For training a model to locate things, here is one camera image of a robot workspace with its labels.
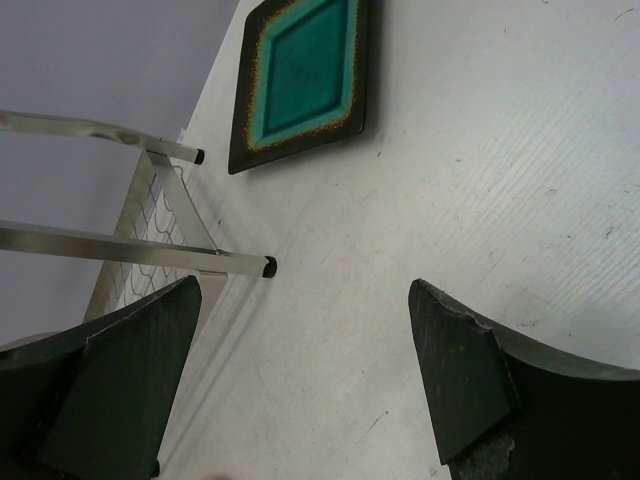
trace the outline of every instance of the gray wall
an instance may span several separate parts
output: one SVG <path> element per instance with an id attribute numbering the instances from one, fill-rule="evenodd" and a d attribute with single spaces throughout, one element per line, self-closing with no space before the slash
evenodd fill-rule
<path id="1" fill-rule="evenodd" d="M 237 0 L 3 0 L 0 108 L 176 139 Z M 0 132 L 0 219 L 111 233 L 139 152 Z M 0 252 L 0 345 L 81 322 L 99 262 Z"/>

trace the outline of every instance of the metal rod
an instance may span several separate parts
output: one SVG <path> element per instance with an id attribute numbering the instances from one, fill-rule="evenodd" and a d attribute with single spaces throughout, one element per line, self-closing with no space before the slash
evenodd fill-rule
<path id="1" fill-rule="evenodd" d="M 204 160 L 204 152 L 197 148 L 187 147 L 118 125 L 82 118 L 54 117 L 0 110 L 0 130 L 103 138 L 191 163 L 200 164 Z"/>
<path id="2" fill-rule="evenodd" d="M 5 221 L 0 221 L 0 249 L 216 273 L 275 274 L 275 260 L 267 257 Z"/>
<path id="3" fill-rule="evenodd" d="M 217 250 L 184 183 L 178 177 L 169 158 L 166 155 L 152 152 L 142 152 L 142 157 L 146 157 L 153 165 L 158 181 L 162 185 L 164 196 L 171 205 L 178 228 L 180 228 L 187 245 Z"/>

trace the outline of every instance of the ceramic plate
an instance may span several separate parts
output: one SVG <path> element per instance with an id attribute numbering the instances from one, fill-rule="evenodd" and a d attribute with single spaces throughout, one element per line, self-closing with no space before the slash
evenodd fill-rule
<path id="1" fill-rule="evenodd" d="M 369 0 L 267 0 L 247 17 L 229 173 L 362 132 Z"/>

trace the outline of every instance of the metal rack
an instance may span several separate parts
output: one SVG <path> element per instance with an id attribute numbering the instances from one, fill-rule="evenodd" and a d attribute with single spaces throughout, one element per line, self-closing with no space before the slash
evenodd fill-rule
<path id="1" fill-rule="evenodd" d="M 142 149 L 113 236 L 0 220 L 0 249 L 104 260 L 85 321 L 129 304 L 188 271 L 201 285 L 226 274 L 271 278 L 273 257 L 219 249 L 193 205 L 184 170 L 170 157 L 200 165 L 204 151 L 117 125 L 0 110 L 0 130 L 94 137 Z"/>

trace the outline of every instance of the black rubber foot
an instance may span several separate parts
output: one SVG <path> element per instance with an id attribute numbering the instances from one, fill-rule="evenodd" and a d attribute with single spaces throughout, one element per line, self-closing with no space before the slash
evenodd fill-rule
<path id="1" fill-rule="evenodd" d="M 264 267 L 264 272 L 262 272 L 262 278 L 273 278 L 276 276 L 276 272 L 278 271 L 278 262 L 273 257 L 267 257 L 269 263 L 267 263 L 266 267 Z"/>
<path id="2" fill-rule="evenodd" d="M 193 162 L 196 165 L 202 165 L 204 163 L 204 150 L 198 149 L 198 155 L 196 155 L 196 161 Z"/>
<path id="3" fill-rule="evenodd" d="M 153 466 L 153 471 L 151 472 L 151 478 L 158 478 L 159 476 L 160 476 L 160 462 L 156 460 L 156 463 Z"/>

